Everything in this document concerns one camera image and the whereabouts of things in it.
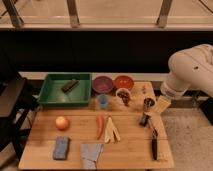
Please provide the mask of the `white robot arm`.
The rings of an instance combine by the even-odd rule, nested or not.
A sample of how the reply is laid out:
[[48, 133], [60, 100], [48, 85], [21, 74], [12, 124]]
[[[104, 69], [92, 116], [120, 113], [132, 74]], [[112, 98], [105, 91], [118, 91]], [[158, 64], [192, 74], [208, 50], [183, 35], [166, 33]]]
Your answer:
[[201, 44], [180, 50], [169, 58], [168, 67], [154, 112], [163, 113], [171, 101], [183, 96], [190, 86], [213, 98], [213, 45]]

